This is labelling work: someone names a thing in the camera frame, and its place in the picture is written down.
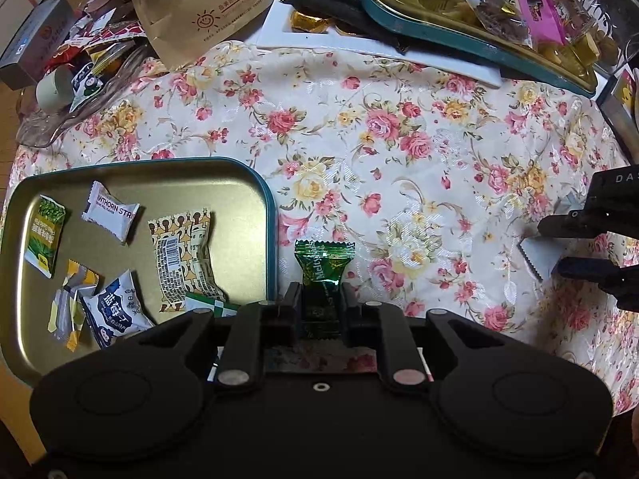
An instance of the white candy wrapper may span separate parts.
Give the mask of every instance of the white candy wrapper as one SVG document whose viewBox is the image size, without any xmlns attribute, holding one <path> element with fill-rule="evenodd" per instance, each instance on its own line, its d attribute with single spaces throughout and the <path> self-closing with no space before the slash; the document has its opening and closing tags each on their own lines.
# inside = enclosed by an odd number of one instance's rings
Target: white candy wrapper
<svg viewBox="0 0 639 479">
<path fill-rule="evenodd" d="M 131 271 L 127 270 L 103 291 L 83 299 L 86 318 L 100 347 L 109 347 L 118 336 L 152 328 L 142 311 Z"/>
<path fill-rule="evenodd" d="M 140 204 L 120 203 L 109 194 L 104 185 L 93 182 L 82 219 L 106 228 L 120 243 L 125 244 L 139 207 Z"/>
</svg>

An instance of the tablecloth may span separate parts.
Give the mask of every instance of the tablecloth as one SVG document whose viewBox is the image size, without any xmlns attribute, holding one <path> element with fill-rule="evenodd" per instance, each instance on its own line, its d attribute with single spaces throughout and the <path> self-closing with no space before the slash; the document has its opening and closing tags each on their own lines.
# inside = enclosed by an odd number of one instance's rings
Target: tablecloth
<svg viewBox="0 0 639 479">
<path fill-rule="evenodd" d="M 588 99 L 530 81 L 489 89 L 348 51 L 227 42 L 176 73 L 149 59 L 52 147 L 20 147 L 8 193 L 48 171 L 190 156 L 232 157 L 266 179 L 279 206 L 280 292 L 301 278 L 295 240 L 354 241 L 344 279 L 360 299 L 418 317 L 447 308 L 588 368 L 616 413 L 639 401 L 637 316 L 595 285 L 540 283 L 518 250 L 558 200 L 583 199 L 595 171 L 627 164 Z M 579 250 L 639 260 L 637 241 L 615 235 Z M 375 366 L 366 350 L 330 347 L 274 360 Z"/>
</svg>

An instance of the green candy wrapper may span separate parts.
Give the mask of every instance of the green candy wrapper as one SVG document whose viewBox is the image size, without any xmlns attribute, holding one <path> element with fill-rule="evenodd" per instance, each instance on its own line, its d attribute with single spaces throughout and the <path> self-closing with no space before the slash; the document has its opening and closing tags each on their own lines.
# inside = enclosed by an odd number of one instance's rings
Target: green candy wrapper
<svg viewBox="0 0 639 479">
<path fill-rule="evenodd" d="M 302 267 L 302 338 L 339 337 L 339 285 L 355 243 L 296 241 L 295 259 Z"/>
</svg>

